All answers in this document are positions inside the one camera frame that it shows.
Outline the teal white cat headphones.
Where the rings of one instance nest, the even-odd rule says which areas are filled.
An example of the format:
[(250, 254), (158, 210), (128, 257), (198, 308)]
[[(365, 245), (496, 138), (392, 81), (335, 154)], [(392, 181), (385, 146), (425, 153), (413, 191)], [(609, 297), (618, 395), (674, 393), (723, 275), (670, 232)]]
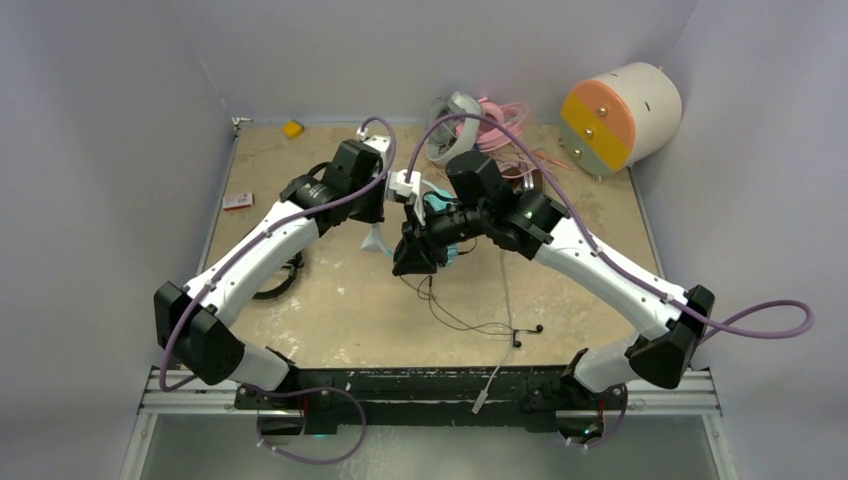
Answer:
[(401, 239), (395, 247), (388, 245), (381, 226), (375, 224), (361, 249), (389, 256), (393, 262), (392, 274), (396, 277), (403, 279), (408, 275), (422, 275), (424, 279), (415, 287), (416, 294), (427, 302), (431, 315), (439, 323), (460, 332), (508, 336), (511, 345), (520, 348), (522, 342), (518, 335), (523, 330), (514, 327), (511, 321), (468, 324), (442, 307), (433, 290), (433, 279), (438, 270), (468, 253), (459, 249), (458, 245), (468, 240), (475, 242), (483, 234), (484, 213), (478, 207), (463, 205), (456, 197), (437, 192), (424, 193), (422, 206), (422, 217), (418, 217), (414, 208), (406, 209)]

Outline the black headphones with cable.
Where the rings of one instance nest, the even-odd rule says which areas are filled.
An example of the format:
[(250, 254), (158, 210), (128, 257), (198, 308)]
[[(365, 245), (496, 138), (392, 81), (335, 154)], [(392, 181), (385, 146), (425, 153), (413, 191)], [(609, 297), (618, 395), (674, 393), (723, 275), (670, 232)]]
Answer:
[(281, 297), (294, 285), (304, 266), (303, 253), (298, 252), (280, 267), (260, 291), (253, 295), (253, 299), (266, 301)]

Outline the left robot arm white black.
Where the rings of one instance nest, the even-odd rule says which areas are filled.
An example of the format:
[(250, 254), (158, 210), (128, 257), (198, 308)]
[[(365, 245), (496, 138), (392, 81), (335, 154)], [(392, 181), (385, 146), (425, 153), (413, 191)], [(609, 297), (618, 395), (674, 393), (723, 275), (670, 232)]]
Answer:
[(233, 380), (259, 388), (272, 408), (297, 399), (288, 359), (231, 330), (241, 311), (284, 264), (348, 219), (376, 223), (383, 213), (385, 136), (344, 140), (320, 176), (303, 174), (280, 192), (266, 216), (217, 263), (182, 285), (165, 282), (154, 294), (158, 343), (200, 380)]

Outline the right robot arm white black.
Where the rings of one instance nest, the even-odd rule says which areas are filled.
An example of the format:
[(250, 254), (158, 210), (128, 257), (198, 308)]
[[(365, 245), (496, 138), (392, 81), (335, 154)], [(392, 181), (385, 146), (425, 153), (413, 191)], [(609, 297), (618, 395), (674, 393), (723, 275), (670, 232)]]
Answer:
[(406, 213), (393, 275), (433, 275), (446, 266), (449, 246), (485, 236), (576, 281), (635, 328), (633, 337), (576, 355), (561, 381), (569, 404), (584, 407), (633, 379), (678, 387), (705, 330), (687, 310), (708, 314), (714, 303), (708, 289), (685, 290), (642, 269), (584, 234), (562, 203), (537, 190), (515, 191), (481, 153), (453, 158), (447, 173), (456, 196), (441, 212), (424, 206), (419, 172), (390, 175), (388, 196), (403, 203)]

